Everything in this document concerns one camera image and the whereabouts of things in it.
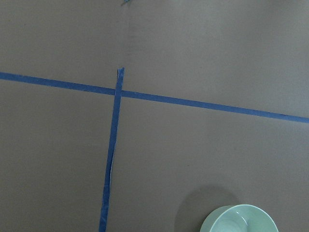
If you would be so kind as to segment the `light green bowl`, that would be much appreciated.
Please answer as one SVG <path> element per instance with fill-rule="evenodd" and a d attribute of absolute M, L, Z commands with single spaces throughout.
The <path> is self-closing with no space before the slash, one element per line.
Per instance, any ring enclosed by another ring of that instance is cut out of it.
<path fill-rule="evenodd" d="M 273 219 L 261 208 L 249 204 L 222 206 L 204 220 L 201 232 L 277 232 Z"/>

